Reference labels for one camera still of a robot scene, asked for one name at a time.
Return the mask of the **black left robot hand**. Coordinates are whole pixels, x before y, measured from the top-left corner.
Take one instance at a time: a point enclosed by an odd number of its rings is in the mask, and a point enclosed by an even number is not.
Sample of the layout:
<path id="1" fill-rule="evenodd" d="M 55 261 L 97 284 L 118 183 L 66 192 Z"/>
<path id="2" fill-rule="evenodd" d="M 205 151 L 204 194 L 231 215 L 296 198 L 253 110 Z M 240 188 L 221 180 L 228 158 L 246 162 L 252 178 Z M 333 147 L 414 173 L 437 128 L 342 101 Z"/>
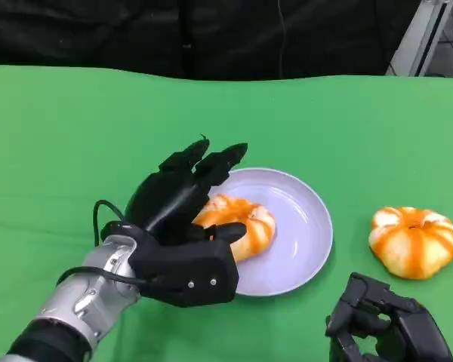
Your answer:
<path id="1" fill-rule="evenodd" d="M 248 145 L 238 143 L 206 155 L 210 141 L 198 140 L 170 155 L 137 188 L 125 209 L 125 220 L 152 235 L 161 245 L 199 239 L 193 220 L 240 163 Z"/>

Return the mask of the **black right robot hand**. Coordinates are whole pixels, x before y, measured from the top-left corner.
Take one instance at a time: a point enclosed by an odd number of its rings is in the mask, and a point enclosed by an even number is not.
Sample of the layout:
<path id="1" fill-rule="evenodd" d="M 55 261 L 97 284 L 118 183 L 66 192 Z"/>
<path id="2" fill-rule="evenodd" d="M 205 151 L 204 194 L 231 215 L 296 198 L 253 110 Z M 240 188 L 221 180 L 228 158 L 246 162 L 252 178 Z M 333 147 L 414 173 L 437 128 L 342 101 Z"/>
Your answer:
<path id="1" fill-rule="evenodd" d="M 420 311 L 421 304 L 416 299 L 394 293 L 389 284 L 351 273 L 344 292 L 325 319 L 329 360 L 383 361 L 382 357 L 363 354 L 355 338 L 379 337 L 395 325 L 398 313 Z"/>

